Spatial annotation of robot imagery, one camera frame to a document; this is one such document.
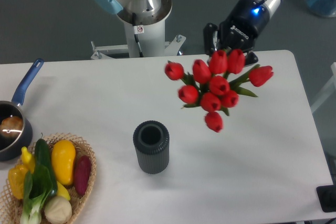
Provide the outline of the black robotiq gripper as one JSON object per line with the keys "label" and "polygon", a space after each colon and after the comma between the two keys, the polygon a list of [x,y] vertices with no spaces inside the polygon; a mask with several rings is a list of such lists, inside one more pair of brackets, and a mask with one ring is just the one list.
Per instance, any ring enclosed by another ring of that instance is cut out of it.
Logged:
{"label": "black robotiq gripper", "polygon": [[269,20],[269,10],[259,5],[256,0],[239,0],[219,27],[213,23],[205,25],[205,54],[212,56],[218,49],[240,49],[248,52],[245,55],[245,67],[256,64],[259,59],[251,50]]}

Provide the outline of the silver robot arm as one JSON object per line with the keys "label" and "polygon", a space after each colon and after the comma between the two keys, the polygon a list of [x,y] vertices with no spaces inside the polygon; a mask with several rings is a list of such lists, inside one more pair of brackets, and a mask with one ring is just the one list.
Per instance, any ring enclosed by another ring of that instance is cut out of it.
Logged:
{"label": "silver robot arm", "polygon": [[[126,45],[93,47],[92,59],[111,59],[114,54],[131,58],[172,56],[180,53],[185,37],[165,40],[165,20],[172,0],[94,0],[100,8],[123,22]],[[239,0],[219,25],[207,24],[203,30],[204,51],[241,49],[250,66],[258,61],[255,42],[283,0]]]}

